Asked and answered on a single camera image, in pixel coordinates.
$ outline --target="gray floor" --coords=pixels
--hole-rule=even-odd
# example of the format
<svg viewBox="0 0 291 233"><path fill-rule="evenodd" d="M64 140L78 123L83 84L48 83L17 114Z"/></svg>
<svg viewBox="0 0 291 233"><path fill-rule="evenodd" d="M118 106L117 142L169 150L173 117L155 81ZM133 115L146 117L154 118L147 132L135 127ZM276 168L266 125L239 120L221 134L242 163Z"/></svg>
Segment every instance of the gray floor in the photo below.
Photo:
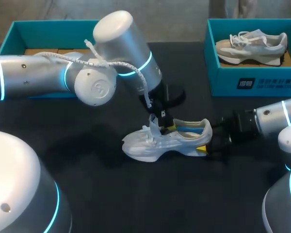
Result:
<svg viewBox="0 0 291 233"><path fill-rule="evenodd" d="M230 16L234 1L0 0L0 42L14 20L100 19L116 10L131 12L148 41L203 41L207 18ZM258 2L258 17L291 18L291 0Z"/></svg>

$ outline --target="shoe tongue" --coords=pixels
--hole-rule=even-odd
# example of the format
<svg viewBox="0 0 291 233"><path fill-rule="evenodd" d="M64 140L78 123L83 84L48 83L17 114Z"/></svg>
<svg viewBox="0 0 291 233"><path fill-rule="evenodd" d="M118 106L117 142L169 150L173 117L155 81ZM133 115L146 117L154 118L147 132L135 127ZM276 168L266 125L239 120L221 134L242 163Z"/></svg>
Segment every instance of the shoe tongue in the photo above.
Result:
<svg viewBox="0 0 291 233"><path fill-rule="evenodd" d="M252 39L249 39L249 41L251 41L251 42L253 42L253 43L255 42L255 44L262 44L262 42L263 42L264 44L267 43L267 39L266 39L265 36L254 37L254 38L252 38Z"/></svg>
<svg viewBox="0 0 291 233"><path fill-rule="evenodd" d="M159 120L155 117L154 114L150 115L149 122L150 122L150 130L151 130L152 135L154 137L161 136L162 134L159 127Z"/></svg>
<svg viewBox="0 0 291 233"><path fill-rule="evenodd" d="M264 35L264 33L260 29L257 29L255 31L246 33L245 35L243 35L243 37L247 39L251 39L251 38L262 36L262 35Z"/></svg>

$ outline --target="black table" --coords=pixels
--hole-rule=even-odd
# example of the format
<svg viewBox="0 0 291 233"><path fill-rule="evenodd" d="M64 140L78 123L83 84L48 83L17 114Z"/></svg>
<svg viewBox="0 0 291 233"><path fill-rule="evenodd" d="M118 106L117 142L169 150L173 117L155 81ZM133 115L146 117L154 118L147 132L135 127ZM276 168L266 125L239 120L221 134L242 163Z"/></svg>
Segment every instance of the black table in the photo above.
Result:
<svg viewBox="0 0 291 233"><path fill-rule="evenodd" d="M214 121L281 100L213 98L202 43L150 47L164 79L186 89L175 118ZM77 99L0 102L0 131L23 139L45 163L70 202L74 233L265 232L262 200L282 175L276 139L236 146L227 160L169 152L142 163L122 152L121 139L147 120L121 80L114 98L96 108Z"/></svg>

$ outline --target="cardboard insert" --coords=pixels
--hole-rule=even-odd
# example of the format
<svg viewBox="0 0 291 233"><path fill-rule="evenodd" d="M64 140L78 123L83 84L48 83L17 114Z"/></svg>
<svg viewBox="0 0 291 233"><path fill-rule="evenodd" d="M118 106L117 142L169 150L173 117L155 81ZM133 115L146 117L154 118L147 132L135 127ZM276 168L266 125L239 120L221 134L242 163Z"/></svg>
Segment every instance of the cardboard insert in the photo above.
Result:
<svg viewBox="0 0 291 233"><path fill-rule="evenodd" d="M80 53L87 53L90 50L82 50L82 49L71 49L71 50L58 50L58 49L26 49L24 55L35 55L39 52L54 52L59 54L65 54L69 52L80 52Z"/></svg>

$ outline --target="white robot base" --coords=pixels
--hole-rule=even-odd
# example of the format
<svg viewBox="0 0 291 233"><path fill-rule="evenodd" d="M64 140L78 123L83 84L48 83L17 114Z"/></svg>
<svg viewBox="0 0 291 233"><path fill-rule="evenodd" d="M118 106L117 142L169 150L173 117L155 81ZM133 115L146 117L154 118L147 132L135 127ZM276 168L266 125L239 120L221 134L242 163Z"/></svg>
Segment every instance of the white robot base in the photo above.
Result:
<svg viewBox="0 0 291 233"><path fill-rule="evenodd" d="M34 150L0 132L0 233L69 233L68 202Z"/></svg>

